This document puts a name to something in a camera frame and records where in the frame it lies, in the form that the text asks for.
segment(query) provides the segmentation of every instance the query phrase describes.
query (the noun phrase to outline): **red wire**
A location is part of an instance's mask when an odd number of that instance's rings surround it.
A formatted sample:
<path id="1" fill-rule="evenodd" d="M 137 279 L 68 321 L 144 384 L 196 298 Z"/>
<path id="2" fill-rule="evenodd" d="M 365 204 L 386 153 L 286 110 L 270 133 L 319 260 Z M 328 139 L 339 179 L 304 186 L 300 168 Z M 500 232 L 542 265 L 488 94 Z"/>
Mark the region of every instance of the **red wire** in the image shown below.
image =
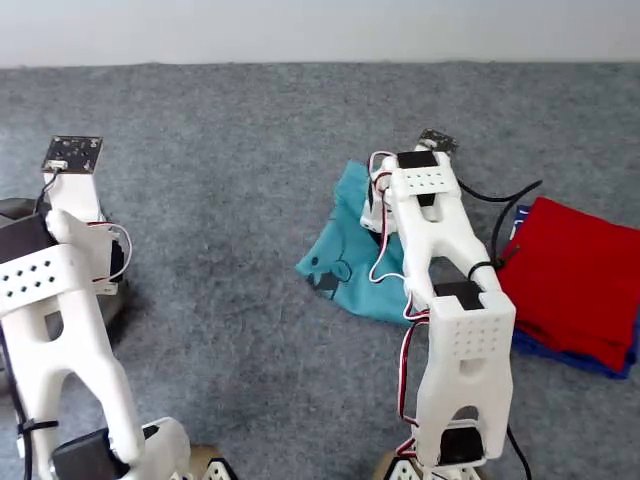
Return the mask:
<path id="1" fill-rule="evenodd" d="M 409 440 L 402 443 L 398 448 L 396 448 L 396 455 L 405 458 L 416 458 L 416 452 L 407 452 L 407 450 L 409 450 L 414 443 L 416 443 L 416 440 L 415 438 L 411 437 Z"/>
<path id="2" fill-rule="evenodd" d="M 427 325 L 428 323 L 428 321 L 422 320 L 411 325 L 409 330 L 407 330 L 407 333 L 404 335 L 402 347 L 400 349 L 400 369 L 398 371 L 398 415 L 402 420 L 416 427 L 419 426 L 416 419 L 407 417 L 404 414 L 405 398 L 407 394 L 407 363 L 409 358 L 409 345 L 411 344 L 411 337 L 413 336 L 415 328 L 420 325 Z"/>

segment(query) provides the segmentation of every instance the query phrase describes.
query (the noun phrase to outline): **wire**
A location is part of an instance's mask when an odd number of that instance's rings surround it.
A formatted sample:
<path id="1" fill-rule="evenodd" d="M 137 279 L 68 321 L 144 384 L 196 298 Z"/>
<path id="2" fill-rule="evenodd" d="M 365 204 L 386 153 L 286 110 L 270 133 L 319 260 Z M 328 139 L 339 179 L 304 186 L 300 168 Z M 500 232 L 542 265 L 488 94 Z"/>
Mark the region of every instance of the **wire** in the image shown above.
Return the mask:
<path id="1" fill-rule="evenodd" d="M 405 422 L 418 426 L 418 422 L 415 418 L 407 417 L 404 414 L 405 398 L 407 394 L 407 363 L 409 359 L 409 345 L 411 344 L 411 337 L 416 327 L 421 325 L 427 325 L 429 322 L 426 320 L 418 321 L 411 325 L 402 339 L 402 346 L 400 347 L 400 365 L 398 368 L 398 415 Z"/>
<path id="2" fill-rule="evenodd" d="M 18 392 L 18 384 L 13 372 L 13 366 L 11 365 L 11 358 L 9 357 L 9 347 L 7 346 L 7 339 L 4 336 L 4 330 L 0 325 L 0 343 L 2 344 L 2 354 L 4 358 L 4 366 L 7 375 L 7 383 L 9 384 L 9 394 L 13 403 L 13 408 L 16 411 L 18 417 L 18 424 L 24 425 L 27 422 L 27 414 L 24 411 L 24 406 L 20 400 L 20 394 Z M 22 433 L 22 441 L 24 443 L 24 480 L 31 480 L 33 477 L 33 439 L 31 438 L 30 431 L 24 431 Z"/>
<path id="3" fill-rule="evenodd" d="M 498 216 L 498 219 L 496 220 L 496 223 L 493 227 L 493 232 L 491 233 L 490 255 L 491 255 L 491 262 L 493 263 L 495 268 L 500 268 L 500 266 L 498 265 L 498 235 L 500 234 L 500 228 L 502 227 L 502 223 L 504 222 L 504 219 L 507 217 L 509 210 L 511 210 L 514 207 L 514 205 L 518 203 L 518 200 L 524 197 L 531 190 L 535 190 L 536 188 L 538 188 L 540 185 L 542 185 L 542 180 L 533 182 L 531 185 L 526 186 L 525 188 L 520 190 L 518 193 L 515 193 L 514 195 L 512 195 L 511 200 L 509 200 L 509 203 L 507 203 L 505 207 L 502 209 L 502 212 L 500 212 L 500 215 Z"/>
<path id="4" fill-rule="evenodd" d="M 411 309 L 413 308 L 413 294 L 409 292 L 409 296 L 407 298 L 407 304 L 402 311 L 402 316 L 405 320 L 409 320 L 410 322 L 415 322 L 416 320 L 422 320 L 425 318 L 429 318 L 429 309 L 421 310 L 417 313 L 412 314 Z"/>
<path id="5" fill-rule="evenodd" d="M 373 263 L 373 265 L 371 266 L 371 269 L 369 270 L 369 281 L 371 283 L 380 283 L 382 282 L 385 278 L 389 278 L 389 277 L 396 277 L 399 278 L 400 280 L 402 280 L 404 282 L 404 275 L 401 275 L 399 273 L 385 273 L 384 275 L 379 276 L 378 278 L 375 278 L 375 273 L 376 273 L 376 268 L 378 268 L 378 265 L 380 264 L 380 262 L 382 261 L 382 258 L 384 257 L 385 252 L 387 251 L 387 246 L 389 245 L 389 234 L 387 232 L 387 207 L 384 203 L 384 195 L 385 195 L 386 189 L 383 190 L 381 192 L 382 195 L 382 229 L 380 232 L 380 236 L 382 237 L 382 242 L 380 243 L 380 251 L 378 252 L 378 258 L 376 258 L 376 261 Z"/>
<path id="6" fill-rule="evenodd" d="M 120 275 L 122 275 L 127 270 L 127 268 L 129 268 L 129 264 L 131 263 L 131 257 L 133 257 L 133 242 L 131 241 L 131 235 L 129 235 L 129 232 L 127 231 L 126 228 L 124 228 L 122 225 L 118 225 L 117 223 L 90 222 L 87 225 L 89 227 L 97 227 L 97 226 L 104 227 L 104 226 L 107 226 L 108 228 L 116 228 L 116 229 L 120 230 L 122 232 L 122 234 L 125 236 L 125 238 L 127 239 L 127 244 L 129 245 L 129 253 L 127 254 L 127 258 L 126 258 L 124 264 L 122 265 L 122 268 L 120 270 L 118 270 L 116 273 L 113 273 L 113 274 L 109 275 L 108 277 L 95 278 L 93 280 L 94 282 L 110 282 L 114 278 L 117 278 Z"/>
<path id="7" fill-rule="evenodd" d="M 53 184 L 55 183 L 55 181 L 58 178 L 58 175 L 60 175 L 60 173 L 62 173 L 62 169 L 61 168 L 54 169 L 53 177 L 51 177 L 51 180 L 49 180 L 47 183 L 45 183 L 44 187 L 42 187 L 42 190 L 40 190 L 40 195 L 38 195 L 38 198 L 36 199 L 36 204 L 33 207 L 33 214 L 36 214 L 36 213 L 38 213 L 38 211 L 40 211 L 40 206 L 42 205 L 42 202 L 44 201 L 44 196 L 47 194 L 47 192 L 49 190 L 51 190 L 51 187 L 53 187 Z"/>
<path id="8" fill-rule="evenodd" d="M 409 439 L 407 439 L 406 441 L 402 442 L 398 448 L 396 448 L 396 455 L 398 455 L 399 457 L 404 457 L 404 458 L 416 458 L 416 452 L 407 452 L 407 450 L 409 450 L 413 444 L 416 443 L 416 439 L 413 437 L 410 437 Z"/>
<path id="9" fill-rule="evenodd" d="M 518 455 L 518 458 L 522 462 L 522 466 L 524 467 L 524 474 L 527 480 L 532 480 L 533 476 L 531 475 L 531 467 L 529 467 L 529 462 L 527 461 L 527 457 L 525 457 L 524 453 L 522 453 L 522 450 L 520 450 L 520 445 L 518 445 L 518 442 L 516 442 L 516 437 L 513 435 L 513 432 L 511 431 L 511 425 L 507 425 L 507 437 L 511 442 L 511 446 L 515 450 L 516 455 Z"/>
<path id="10" fill-rule="evenodd" d="M 498 269 L 500 268 L 500 264 L 498 262 L 498 236 L 500 235 L 500 229 L 502 228 L 502 223 L 504 222 L 504 219 L 506 218 L 509 211 L 514 207 L 516 203 L 518 203 L 518 200 L 524 197 L 531 190 L 534 190 L 538 188 L 540 185 L 542 185 L 542 180 L 533 182 L 532 184 L 527 185 L 525 188 L 523 188 L 519 192 L 516 192 L 506 197 L 491 197 L 489 195 L 483 195 L 482 193 L 476 192 L 474 189 L 472 189 L 468 185 L 465 185 L 462 182 L 462 180 L 460 180 L 459 178 L 457 180 L 458 180 L 458 184 L 460 185 L 460 188 L 462 188 L 465 192 L 467 192 L 472 197 L 477 198 L 478 200 L 491 202 L 491 203 L 508 202 L 507 205 L 505 205 L 502 212 L 500 212 L 500 215 L 498 216 L 498 219 L 496 220 L 496 223 L 493 226 L 493 231 L 491 232 L 491 244 L 490 244 L 489 257 L 491 258 L 491 263 L 493 264 L 493 267 Z M 480 264 L 474 265 L 475 268 L 480 266 L 482 265 Z M 472 271 L 468 275 L 469 277 L 471 277 L 471 273 L 473 273 L 473 270 L 475 270 L 475 268 L 472 269 Z"/>
<path id="11" fill-rule="evenodd" d="M 458 185 L 460 185 L 460 188 L 462 188 L 465 192 L 467 192 L 472 197 L 477 198 L 478 200 L 482 200 L 484 202 L 504 203 L 504 202 L 508 202 L 515 195 L 517 195 L 517 193 L 516 193 L 516 194 L 513 194 L 513 195 L 508 195 L 506 197 L 491 197 L 489 195 L 483 195 L 482 193 L 476 192 L 473 188 L 469 187 L 468 185 L 465 185 L 462 182 L 462 180 L 460 180 L 459 178 L 456 178 L 456 180 L 458 180 Z"/>

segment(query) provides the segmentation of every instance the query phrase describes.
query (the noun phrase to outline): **red cloth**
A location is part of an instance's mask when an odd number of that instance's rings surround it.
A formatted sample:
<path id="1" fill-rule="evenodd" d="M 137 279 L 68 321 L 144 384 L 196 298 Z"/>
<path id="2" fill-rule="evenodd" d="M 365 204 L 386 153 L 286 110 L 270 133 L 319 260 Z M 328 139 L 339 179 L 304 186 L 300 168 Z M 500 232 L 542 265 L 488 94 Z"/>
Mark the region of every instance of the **red cloth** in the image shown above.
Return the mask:
<path id="1" fill-rule="evenodd" d="M 504 257 L 498 277 L 519 329 L 623 369 L 640 304 L 640 230 L 540 197 Z"/>

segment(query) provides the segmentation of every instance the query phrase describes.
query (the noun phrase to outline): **gray carpet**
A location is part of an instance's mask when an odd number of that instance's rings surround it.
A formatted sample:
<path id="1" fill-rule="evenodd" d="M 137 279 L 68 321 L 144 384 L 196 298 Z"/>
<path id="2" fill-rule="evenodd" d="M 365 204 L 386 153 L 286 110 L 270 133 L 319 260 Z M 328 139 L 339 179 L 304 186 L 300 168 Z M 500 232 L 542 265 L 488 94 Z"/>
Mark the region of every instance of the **gray carpet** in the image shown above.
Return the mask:
<path id="1" fill-rule="evenodd" d="M 404 329 L 341 311 L 293 266 L 347 159 L 412 148 L 426 126 L 459 139 L 457 172 L 480 191 L 543 178 L 540 194 L 640 225 L 640 65 L 0 71 L 0 197 L 36 194 L 52 134 L 104 136 L 100 195 L 137 247 L 115 351 L 142 420 L 176 417 L 242 479 L 366 479 L 409 433 L 395 414 Z M 466 205 L 488 240 L 499 207 Z M 426 337 L 415 345 L 411 388 Z M 512 358 L 512 425 L 535 478 L 638 478 L 637 369 L 619 382 Z M 64 438 L 102 425 L 79 382 L 63 402 Z M 18 478 L 7 397 L 0 423 L 2 478 Z M 488 470 L 523 478 L 508 446 Z"/>

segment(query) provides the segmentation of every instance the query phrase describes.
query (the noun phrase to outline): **folded fabric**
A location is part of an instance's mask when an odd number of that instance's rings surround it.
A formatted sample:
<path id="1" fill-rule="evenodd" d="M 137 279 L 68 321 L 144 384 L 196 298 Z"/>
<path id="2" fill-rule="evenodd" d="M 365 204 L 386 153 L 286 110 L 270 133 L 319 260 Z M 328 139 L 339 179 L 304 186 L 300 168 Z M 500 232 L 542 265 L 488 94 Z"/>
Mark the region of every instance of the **folded fabric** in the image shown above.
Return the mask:
<path id="1" fill-rule="evenodd" d="M 527 205 L 518 205 L 515 218 L 513 221 L 513 229 L 511 231 L 510 239 L 514 237 L 520 226 L 524 223 L 529 215 L 529 211 L 531 210 L 530 206 Z M 540 357 L 551 358 L 553 360 L 557 360 L 561 363 L 569 365 L 574 368 L 579 368 L 580 370 L 585 370 L 587 372 L 599 373 L 606 377 L 624 380 L 629 377 L 629 372 L 631 371 L 631 367 L 635 365 L 638 360 L 637 352 L 638 352 L 638 334 L 640 332 L 640 310 L 636 316 L 634 328 L 633 328 L 633 342 L 631 344 L 631 348 L 625 355 L 624 360 L 624 368 L 620 372 L 616 372 L 611 368 L 603 365 L 598 361 L 597 358 L 592 357 L 591 355 L 580 355 L 578 353 L 573 352 L 554 352 L 553 350 L 548 349 L 542 343 L 537 341 L 531 335 L 519 330 L 516 326 L 516 329 L 513 332 L 513 342 L 512 346 L 514 350 L 517 350 L 521 353 L 538 355 Z"/>
<path id="2" fill-rule="evenodd" d="M 406 301 L 402 282 L 390 278 L 373 284 L 368 278 L 379 247 L 360 226 L 367 186 L 367 169 L 349 162 L 336 185 L 329 222 L 296 270 L 313 289 L 355 315 L 408 324 L 402 317 Z M 402 257 L 400 240 L 392 235 L 377 274 L 401 272 Z"/>
<path id="3" fill-rule="evenodd" d="M 640 231 L 538 198 L 498 272 L 516 326 L 624 375 L 640 304 Z"/>

